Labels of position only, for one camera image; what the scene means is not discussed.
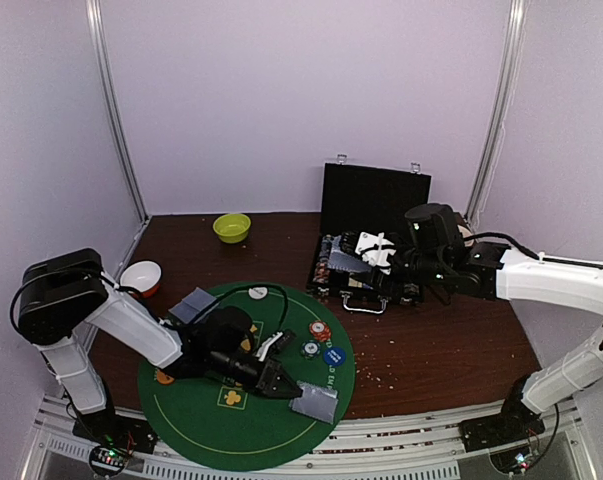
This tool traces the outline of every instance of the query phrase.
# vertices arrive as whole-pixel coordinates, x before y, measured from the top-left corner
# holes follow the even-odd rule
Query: green poker mat
[[[208,292],[220,296],[249,283],[222,285]],[[143,412],[161,439],[185,458],[219,470],[252,471],[276,467],[312,451],[343,418],[354,390],[355,362],[352,345],[337,318],[315,299],[284,287],[289,310],[283,328],[294,331],[294,341],[276,358],[294,380],[338,392],[333,425],[293,412],[290,400],[262,398],[245,392],[230,379],[194,378],[163,385],[147,361],[139,368],[139,396]],[[274,289],[261,300],[247,291],[230,295],[220,306],[234,305],[252,318],[257,344],[277,329],[283,297]],[[301,346],[313,340],[309,326],[321,320],[332,331],[321,343],[321,353],[304,358]],[[330,347],[341,347],[345,362],[332,367],[323,359]]]

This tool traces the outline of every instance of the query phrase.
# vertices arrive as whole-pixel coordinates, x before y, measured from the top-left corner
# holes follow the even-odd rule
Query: green bowl
[[[239,243],[250,233],[250,217],[242,213],[228,213],[217,218],[212,228],[223,243]]]

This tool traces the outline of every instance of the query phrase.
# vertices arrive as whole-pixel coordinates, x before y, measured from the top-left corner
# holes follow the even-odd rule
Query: wooden table
[[[159,314],[195,287],[234,281],[277,282],[305,291],[319,235],[319,215],[251,215],[247,242],[225,245],[214,216],[154,217],[133,261],[163,269],[149,300]],[[418,307],[390,306],[385,314],[351,314],[340,299],[327,306],[347,330],[357,380],[347,418],[421,413],[503,399],[514,380],[539,368],[509,303],[457,296],[451,306],[431,296]],[[140,356],[99,332],[90,356],[115,404],[140,409]]]

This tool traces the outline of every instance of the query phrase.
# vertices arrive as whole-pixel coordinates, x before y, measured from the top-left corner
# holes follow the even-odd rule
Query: white wall
[[[465,209],[509,0],[103,3],[152,213],[317,211],[337,153],[419,162],[431,198]]]
[[[112,268],[138,222],[117,164],[85,2],[0,1],[0,479],[51,377],[10,327],[31,263],[84,246]]]
[[[536,250],[603,260],[603,0],[532,2],[520,76],[480,230]],[[515,305],[542,365],[603,319]],[[578,395],[603,478],[603,381]]]

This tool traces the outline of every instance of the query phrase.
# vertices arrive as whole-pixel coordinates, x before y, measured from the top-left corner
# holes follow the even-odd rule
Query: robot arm
[[[350,246],[364,261],[382,265],[361,281],[381,291],[396,288],[398,282],[438,285],[449,294],[535,300],[603,317],[603,262],[537,255],[506,235],[501,236],[518,248],[493,242],[467,246],[447,205],[421,205],[406,213],[406,220],[409,242],[389,243],[387,235],[362,233],[357,245]],[[601,378],[603,326],[553,365],[518,380],[506,398],[501,419],[511,420],[514,427],[509,430],[516,437],[542,412]]]
[[[16,322],[12,312],[19,297]],[[243,310],[216,308],[196,324],[171,326],[122,291],[91,249],[28,268],[12,302],[11,318],[18,333],[54,370],[80,424],[103,445],[118,441],[125,445],[128,432],[117,421],[107,386],[73,333],[82,322],[106,331],[168,376],[199,377],[213,371],[266,397],[301,395],[296,382],[268,352],[256,356],[240,347],[251,337],[252,326]]]

